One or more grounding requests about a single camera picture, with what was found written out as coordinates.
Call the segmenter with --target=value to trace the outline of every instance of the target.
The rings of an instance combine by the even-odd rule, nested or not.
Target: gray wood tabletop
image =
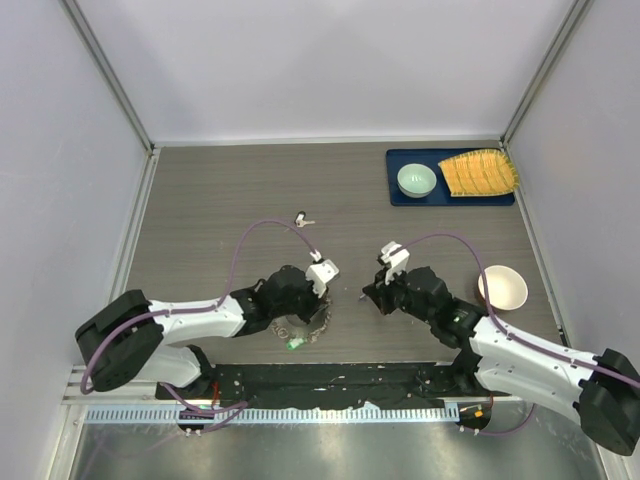
[[[389,241],[405,243],[436,230],[457,232],[485,264],[508,265],[525,278],[529,299],[501,315],[509,323],[559,342],[540,272],[517,205],[393,207],[385,152],[396,144],[354,143],[164,148],[138,241],[129,288],[163,301],[213,299],[222,293],[235,245],[249,224],[307,212],[303,232],[341,270],[330,287],[332,322],[318,342],[290,352],[270,331],[194,342],[212,362],[448,361],[457,352],[427,325],[395,312],[382,316],[358,301]],[[280,226],[254,230],[240,254],[234,288],[253,285],[282,265],[305,270],[306,246]],[[433,239],[411,249],[409,269],[430,265],[456,296],[477,297],[478,269],[465,247]]]

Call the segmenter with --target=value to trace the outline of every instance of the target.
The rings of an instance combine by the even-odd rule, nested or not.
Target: light green bowl
[[[407,197],[426,197],[436,188],[436,174],[419,163],[405,165],[398,172],[398,186]]]

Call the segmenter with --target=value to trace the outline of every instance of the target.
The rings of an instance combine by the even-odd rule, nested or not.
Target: white bowl
[[[529,289],[524,278],[513,268],[504,265],[493,265],[486,268],[491,305],[500,310],[516,310],[524,305],[529,296]],[[480,295],[484,297],[482,275],[478,278]]]
[[[419,163],[405,165],[398,172],[398,187],[407,197],[426,197],[436,188],[436,174]]]

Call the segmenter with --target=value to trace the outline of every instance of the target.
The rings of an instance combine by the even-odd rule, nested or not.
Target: yellow towel
[[[505,195],[520,184],[516,168],[500,150],[475,150],[443,160],[438,165],[453,197]]]

